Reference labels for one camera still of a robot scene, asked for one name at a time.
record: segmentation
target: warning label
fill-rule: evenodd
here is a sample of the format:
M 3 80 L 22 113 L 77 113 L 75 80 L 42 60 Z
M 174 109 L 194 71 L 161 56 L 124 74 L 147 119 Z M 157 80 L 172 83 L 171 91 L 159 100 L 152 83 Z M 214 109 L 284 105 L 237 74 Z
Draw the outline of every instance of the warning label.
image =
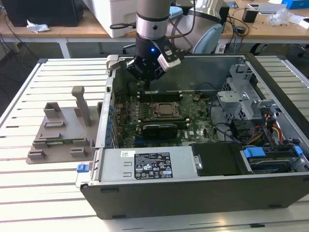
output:
M 134 165 L 137 180 L 173 178 L 169 152 L 135 154 Z

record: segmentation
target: computer case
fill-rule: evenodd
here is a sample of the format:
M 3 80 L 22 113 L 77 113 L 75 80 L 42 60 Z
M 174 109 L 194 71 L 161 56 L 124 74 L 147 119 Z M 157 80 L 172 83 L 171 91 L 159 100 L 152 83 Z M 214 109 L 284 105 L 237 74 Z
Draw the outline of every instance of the computer case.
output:
M 76 27 L 83 17 L 82 0 L 2 0 L 14 27 L 35 24 Z

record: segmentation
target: blue tab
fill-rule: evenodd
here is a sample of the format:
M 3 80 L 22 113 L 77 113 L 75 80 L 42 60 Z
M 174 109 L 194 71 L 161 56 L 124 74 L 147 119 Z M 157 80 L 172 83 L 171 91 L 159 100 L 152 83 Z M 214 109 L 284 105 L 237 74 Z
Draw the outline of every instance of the blue tab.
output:
M 246 149 L 246 150 L 244 150 L 243 152 L 245 153 L 245 155 L 246 155 L 247 158 L 250 158 L 250 157 L 251 157 L 251 153 L 250 153 L 249 150 Z
M 79 164 L 77 166 L 77 170 L 78 173 L 87 173 L 89 172 L 89 164 Z
M 295 146 L 294 150 L 296 151 L 299 157 L 303 154 L 303 150 L 300 148 L 300 146 Z
M 266 157 L 266 154 L 261 147 L 248 147 L 244 150 L 244 153 L 247 158 Z

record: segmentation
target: black plastic cover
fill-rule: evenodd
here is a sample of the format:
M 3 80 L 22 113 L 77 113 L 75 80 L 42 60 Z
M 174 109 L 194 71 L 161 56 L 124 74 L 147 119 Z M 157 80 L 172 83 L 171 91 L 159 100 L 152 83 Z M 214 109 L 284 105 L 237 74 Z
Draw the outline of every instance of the black plastic cover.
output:
M 199 176 L 249 174 L 240 154 L 241 146 L 235 143 L 196 143 L 191 147 L 202 163 L 202 169 L 197 170 Z

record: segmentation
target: plastic bag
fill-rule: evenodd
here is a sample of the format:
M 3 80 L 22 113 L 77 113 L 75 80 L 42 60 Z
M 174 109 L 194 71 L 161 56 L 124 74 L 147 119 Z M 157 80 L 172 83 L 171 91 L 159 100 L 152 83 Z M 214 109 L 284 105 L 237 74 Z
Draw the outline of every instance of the plastic bag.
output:
M 268 16 L 266 20 L 272 26 L 289 24 L 288 20 L 293 15 L 294 14 L 291 12 L 288 12 L 286 8 L 282 8 L 278 10 L 276 14 L 271 14 L 270 16 Z

